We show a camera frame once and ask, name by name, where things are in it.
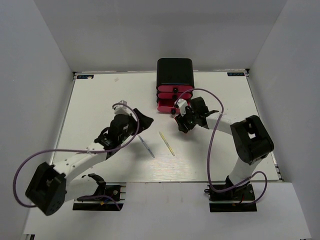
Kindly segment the pink bottom drawer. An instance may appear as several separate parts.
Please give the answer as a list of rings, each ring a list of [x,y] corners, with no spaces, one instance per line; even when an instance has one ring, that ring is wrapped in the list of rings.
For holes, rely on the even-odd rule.
[[[157,102],[157,110],[163,114],[179,114],[180,110],[175,108],[175,100],[173,99],[159,99]]]

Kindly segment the pink drawer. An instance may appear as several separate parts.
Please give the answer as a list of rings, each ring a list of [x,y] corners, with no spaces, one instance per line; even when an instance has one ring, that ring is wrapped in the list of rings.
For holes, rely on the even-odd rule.
[[[171,85],[163,84],[157,87],[157,90],[161,93],[183,93],[187,90],[191,90],[194,87],[192,85]]]
[[[173,99],[159,99],[157,102],[157,110],[163,114],[179,114],[180,110],[175,108],[175,100]]]
[[[159,99],[171,99],[171,100],[176,100],[182,95],[182,92],[158,92],[157,97]],[[186,92],[182,95],[182,98],[185,100],[190,99],[193,96],[192,92]]]

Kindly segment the pink top drawer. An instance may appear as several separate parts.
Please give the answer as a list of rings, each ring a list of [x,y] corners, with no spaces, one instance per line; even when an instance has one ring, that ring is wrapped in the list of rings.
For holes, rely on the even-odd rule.
[[[171,85],[163,84],[157,87],[157,90],[161,93],[183,93],[187,90],[191,90],[194,87],[192,85]]]

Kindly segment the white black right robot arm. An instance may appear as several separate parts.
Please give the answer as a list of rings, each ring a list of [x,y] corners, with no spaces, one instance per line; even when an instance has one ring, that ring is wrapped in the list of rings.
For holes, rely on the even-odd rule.
[[[268,134],[261,119],[257,115],[251,115],[242,121],[225,116],[217,110],[209,110],[202,97],[196,97],[190,101],[179,99],[175,103],[179,114],[174,118],[178,130],[188,133],[195,126],[212,130],[207,154],[207,176],[210,176],[210,155],[213,139],[216,131],[231,135],[238,155],[236,164],[231,173],[225,179],[222,189],[209,184],[215,193],[224,193],[236,200],[244,193],[244,185],[255,175],[254,170],[258,164],[274,150],[274,143]]]

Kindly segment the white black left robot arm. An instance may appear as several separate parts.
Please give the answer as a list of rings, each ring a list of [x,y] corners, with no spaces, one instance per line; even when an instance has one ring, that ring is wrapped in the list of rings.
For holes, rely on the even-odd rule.
[[[116,203],[114,191],[107,188],[101,176],[84,172],[111,158],[129,137],[148,129],[153,121],[137,108],[133,113],[123,108],[116,110],[110,125],[84,152],[77,152],[57,164],[41,163],[25,191],[26,197],[46,216],[54,214],[70,200]]]

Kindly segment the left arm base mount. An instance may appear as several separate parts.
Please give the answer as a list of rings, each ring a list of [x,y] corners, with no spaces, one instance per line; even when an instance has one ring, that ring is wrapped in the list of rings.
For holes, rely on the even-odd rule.
[[[77,198],[73,211],[118,212],[123,208],[126,197],[126,183],[100,184],[89,197]]]

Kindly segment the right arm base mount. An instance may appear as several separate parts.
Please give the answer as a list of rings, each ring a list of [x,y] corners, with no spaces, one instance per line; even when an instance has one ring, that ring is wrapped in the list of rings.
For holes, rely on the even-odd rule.
[[[209,198],[209,209],[211,213],[240,213],[256,212],[257,205],[255,193],[251,183],[232,189],[230,191],[217,193],[209,187],[204,190]]]

